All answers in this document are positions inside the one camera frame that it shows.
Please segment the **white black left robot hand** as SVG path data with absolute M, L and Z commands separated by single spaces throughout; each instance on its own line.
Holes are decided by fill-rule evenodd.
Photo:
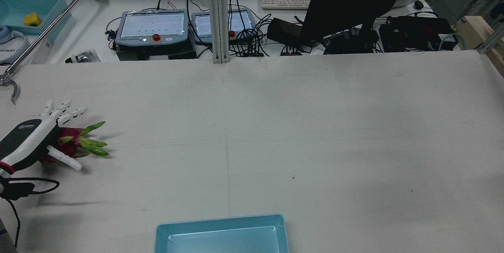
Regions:
M 21 122 L 1 140 L 2 178 L 9 178 L 16 171 L 32 166 L 45 155 L 50 155 L 75 170 L 82 168 L 77 160 L 50 145 L 58 135 L 60 124 L 65 124 L 88 109 L 83 106 L 67 113 L 71 102 L 67 100 L 54 106 L 52 100 L 47 101 L 43 113 Z

